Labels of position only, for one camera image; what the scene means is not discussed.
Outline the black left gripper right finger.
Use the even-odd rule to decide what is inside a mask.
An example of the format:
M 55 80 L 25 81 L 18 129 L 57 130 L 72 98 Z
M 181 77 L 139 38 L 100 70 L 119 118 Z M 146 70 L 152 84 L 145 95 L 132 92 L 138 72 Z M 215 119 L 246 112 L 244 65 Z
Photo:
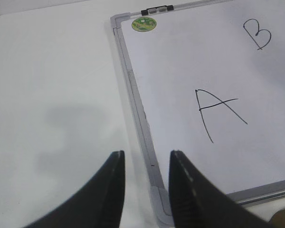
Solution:
M 271 228 L 218 190 L 182 151 L 170 153 L 169 200 L 177 228 Z

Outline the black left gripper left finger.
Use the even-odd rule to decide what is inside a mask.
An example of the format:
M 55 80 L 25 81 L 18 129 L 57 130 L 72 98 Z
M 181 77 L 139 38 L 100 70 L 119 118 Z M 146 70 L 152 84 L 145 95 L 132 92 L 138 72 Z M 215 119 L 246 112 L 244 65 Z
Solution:
M 112 152 L 96 174 L 72 197 L 29 228 L 117 228 L 125 196 L 125 154 Z

